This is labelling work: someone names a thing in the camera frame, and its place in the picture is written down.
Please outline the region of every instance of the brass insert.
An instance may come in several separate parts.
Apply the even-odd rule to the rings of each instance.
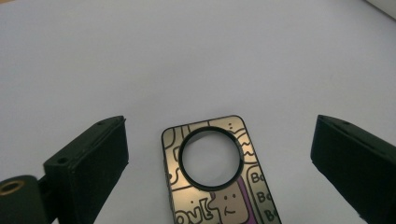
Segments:
[[[24,181],[22,180],[13,180],[9,181],[2,186],[0,186],[0,196],[6,196],[11,194],[19,189],[21,189],[24,185]]]

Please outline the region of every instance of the black rubber pad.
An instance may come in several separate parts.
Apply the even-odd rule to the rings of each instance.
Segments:
[[[311,159],[368,223],[396,223],[395,146],[319,115]]]

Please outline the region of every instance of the screw hole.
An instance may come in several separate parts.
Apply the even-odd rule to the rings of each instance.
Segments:
[[[0,188],[0,196],[11,194],[23,186],[24,182],[21,180],[14,180],[6,183]]]
[[[58,163],[59,164],[64,164],[64,163],[67,163],[69,160],[67,159],[67,158],[65,158],[65,157],[63,157],[63,158],[60,158],[59,160],[58,160]]]

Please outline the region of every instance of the metal plate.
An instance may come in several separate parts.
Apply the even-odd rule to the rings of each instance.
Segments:
[[[194,135],[217,131],[240,150],[238,172],[227,183],[209,187],[185,172],[182,152]],[[237,116],[211,119],[166,129],[163,155],[175,223],[281,223],[244,121]]]

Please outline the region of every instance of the cartoon face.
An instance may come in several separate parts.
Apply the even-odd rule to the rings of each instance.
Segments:
[[[236,181],[227,189],[213,192],[208,206],[219,210],[221,223],[237,224],[248,220],[248,209]]]

